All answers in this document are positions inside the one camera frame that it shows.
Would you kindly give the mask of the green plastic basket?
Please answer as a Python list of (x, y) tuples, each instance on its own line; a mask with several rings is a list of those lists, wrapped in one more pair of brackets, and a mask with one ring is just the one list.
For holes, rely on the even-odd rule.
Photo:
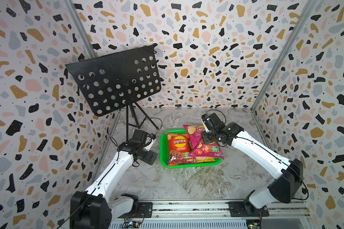
[(180, 164), (176, 166), (168, 166), (169, 160), (169, 150), (168, 150), (168, 140), (166, 133), (174, 133), (174, 134), (186, 134), (185, 129), (172, 129), (165, 131), (160, 137), (160, 162), (161, 165), (168, 169), (177, 169), (177, 168), (191, 168), (191, 167), (205, 167), (205, 166), (216, 166), (219, 165), (223, 159), (216, 159), (214, 162), (204, 162), (204, 163), (194, 163), (194, 164)]

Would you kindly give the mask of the pink snack bag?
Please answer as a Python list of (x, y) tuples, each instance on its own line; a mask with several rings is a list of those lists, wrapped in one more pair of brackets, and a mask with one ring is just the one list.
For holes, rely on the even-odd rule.
[(224, 159), (223, 152), (220, 146), (216, 143), (205, 143), (203, 135), (206, 134), (204, 126), (183, 126), (187, 132), (191, 145), (191, 152), (189, 156), (192, 157), (211, 157)]

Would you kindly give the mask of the red Lay's chips bag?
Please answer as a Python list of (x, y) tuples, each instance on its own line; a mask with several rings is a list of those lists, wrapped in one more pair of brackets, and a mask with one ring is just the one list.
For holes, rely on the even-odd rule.
[(190, 156), (190, 140), (188, 134), (166, 133), (168, 142), (168, 167), (196, 163), (196, 159)]

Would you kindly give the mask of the yellow Lay's chips bag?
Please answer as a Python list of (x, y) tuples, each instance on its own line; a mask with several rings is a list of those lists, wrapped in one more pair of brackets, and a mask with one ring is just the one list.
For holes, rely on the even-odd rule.
[(212, 157), (195, 157), (196, 163), (212, 163), (215, 162), (216, 159)]

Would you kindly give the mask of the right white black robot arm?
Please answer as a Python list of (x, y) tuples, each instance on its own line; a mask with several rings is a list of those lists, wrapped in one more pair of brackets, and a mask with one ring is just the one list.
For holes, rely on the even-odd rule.
[(240, 125), (231, 122), (225, 124), (215, 114), (201, 117), (205, 131), (202, 138), (205, 143), (222, 143), (232, 146), (259, 163), (274, 178), (267, 187), (252, 191), (243, 201), (243, 209), (248, 215), (273, 202), (290, 203), (304, 184), (303, 163), (289, 160), (253, 138)]

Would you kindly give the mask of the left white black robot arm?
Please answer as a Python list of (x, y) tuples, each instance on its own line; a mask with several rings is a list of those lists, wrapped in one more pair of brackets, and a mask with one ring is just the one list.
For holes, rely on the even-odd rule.
[(77, 191), (70, 201), (69, 224), (72, 229), (107, 229), (118, 218), (146, 218), (139, 198), (122, 194), (111, 200), (111, 194), (124, 173), (139, 161), (149, 165), (155, 162), (157, 153), (151, 151), (156, 140), (154, 134), (135, 130), (131, 139), (117, 147), (117, 152), (101, 175), (83, 192)]

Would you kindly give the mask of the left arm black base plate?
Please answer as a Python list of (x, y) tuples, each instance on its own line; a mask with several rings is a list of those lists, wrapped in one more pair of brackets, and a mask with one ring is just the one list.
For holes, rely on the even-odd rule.
[(133, 204), (130, 212), (119, 216), (119, 219), (123, 218), (151, 218), (153, 210), (152, 202), (139, 202), (137, 205)]

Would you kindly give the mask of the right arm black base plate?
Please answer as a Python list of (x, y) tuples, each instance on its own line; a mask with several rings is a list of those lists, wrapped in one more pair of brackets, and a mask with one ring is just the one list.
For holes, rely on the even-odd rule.
[(230, 201), (228, 210), (231, 217), (268, 217), (269, 212), (266, 206), (256, 209), (250, 202)]

